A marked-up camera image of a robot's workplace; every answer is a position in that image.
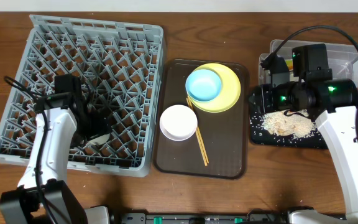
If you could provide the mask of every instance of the white wall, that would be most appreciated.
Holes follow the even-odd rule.
[[[358,12],[358,0],[0,0],[0,11]]]

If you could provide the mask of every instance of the blue bowl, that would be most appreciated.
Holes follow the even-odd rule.
[[[186,91],[194,100],[207,102],[215,99],[222,90],[222,80],[208,69],[192,72],[186,79]]]

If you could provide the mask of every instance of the wooden table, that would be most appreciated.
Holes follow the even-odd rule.
[[[164,28],[167,61],[219,60],[246,66],[255,86],[259,55],[273,39],[316,24],[344,29],[358,42],[358,14],[300,13],[116,13],[48,12],[53,16],[156,24]],[[0,119],[32,28],[29,13],[0,13]],[[296,39],[348,44],[339,34],[313,30]],[[25,167],[0,165],[0,196],[13,190]],[[163,174],[152,167],[144,178],[68,171],[68,186],[82,206],[106,204],[120,212],[246,213],[252,208],[285,209],[309,205],[325,213],[344,213],[341,186],[325,150],[256,146],[249,143],[248,168],[239,180]]]

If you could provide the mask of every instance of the white bowl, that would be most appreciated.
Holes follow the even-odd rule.
[[[197,122],[196,114],[189,107],[174,105],[161,114],[160,129],[167,138],[183,141],[196,132]]]

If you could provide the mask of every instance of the wooden chopstick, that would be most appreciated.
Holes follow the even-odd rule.
[[[189,108],[194,111],[193,105],[191,104],[191,101],[188,97],[186,97],[186,102]],[[198,124],[197,124],[196,136],[197,136],[198,144],[200,145],[200,151],[201,151],[201,155],[203,156],[204,165],[207,166],[209,164],[209,160],[208,160],[208,156],[206,155],[203,137],[201,137],[201,132],[198,127]]]

